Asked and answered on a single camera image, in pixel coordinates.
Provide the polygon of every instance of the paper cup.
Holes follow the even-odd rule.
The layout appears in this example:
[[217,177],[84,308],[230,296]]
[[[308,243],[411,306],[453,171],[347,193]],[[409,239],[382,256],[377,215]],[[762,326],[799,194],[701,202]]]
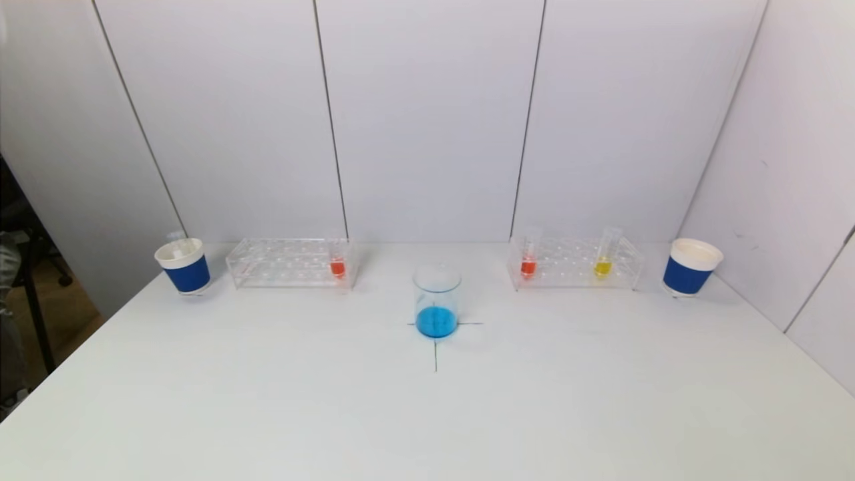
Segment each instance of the paper cup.
[[[184,252],[176,255],[179,245]],[[166,272],[175,288],[182,294],[195,294],[208,287],[211,274],[205,261],[202,241],[199,239],[181,239],[169,242],[155,251],[155,259]]]
[[704,286],[704,282],[723,259],[722,251],[706,242],[677,239],[671,244],[671,257],[665,267],[664,286],[673,295],[693,296]]

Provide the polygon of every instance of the red liquid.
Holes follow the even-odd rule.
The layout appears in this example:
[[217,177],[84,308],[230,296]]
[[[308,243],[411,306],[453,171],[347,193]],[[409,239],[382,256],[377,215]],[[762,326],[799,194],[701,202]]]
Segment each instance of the red liquid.
[[522,277],[525,279],[531,279],[534,276],[534,272],[537,270],[537,262],[533,260],[522,260],[522,268],[520,268],[520,272],[522,273]]
[[333,272],[333,276],[341,279],[345,276],[345,261],[334,259],[329,263],[329,269]]

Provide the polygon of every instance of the white cup rim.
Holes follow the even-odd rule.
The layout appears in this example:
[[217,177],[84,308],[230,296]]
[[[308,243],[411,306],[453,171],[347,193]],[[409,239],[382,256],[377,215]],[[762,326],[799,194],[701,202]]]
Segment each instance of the white cup rim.
[[683,237],[671,243],[671,258],[693,270],[714,270],[724,254],[708,242]]
[[[176,258],[173,256],[173,244],[180,241],[190,241],[195,248],[189,254]],[[172,242],[163,244],[155,251],[155,260],[163,269],[181,269],[195,263],[201,259],[203,255],[204,251],[202,241],[195,237],[191,237],[187,239],[173,240]]]

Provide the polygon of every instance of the cup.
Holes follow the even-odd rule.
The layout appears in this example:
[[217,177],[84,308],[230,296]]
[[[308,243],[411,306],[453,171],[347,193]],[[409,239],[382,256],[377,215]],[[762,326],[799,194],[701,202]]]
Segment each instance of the cup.
[[445,264],[425,264],[416,269],[416,329],[439,339],[457,329],[457,288],[460,273]]
[[711,244],[695,239],[677,239],[671,244],[663,284],[675,296],[692,297],[722,260],[722,251]]
[[155,251],[155,259],[179,293],[195,294],[208,287],[211,274],[201,240],[173,240]]

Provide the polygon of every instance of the test tube rack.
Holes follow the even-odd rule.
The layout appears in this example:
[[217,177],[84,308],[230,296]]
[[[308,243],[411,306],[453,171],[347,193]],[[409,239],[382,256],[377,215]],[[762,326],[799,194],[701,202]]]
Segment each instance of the test tube rack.
[[626,288],[635,289],[644,267],[644,256],[625,237],[620,239],[610,274],[599,279],[597,263],[600,239],[544,237],[537,246],[537,269],[530,278],[521,273],[523,238],[510,240],[508,272],[516,290],[525,288]]
[[[344,275],[330,266],[337,245]],[[357,249],[347,239],[243,239],[226,256],[236,288],[345,288],[357,277]]]

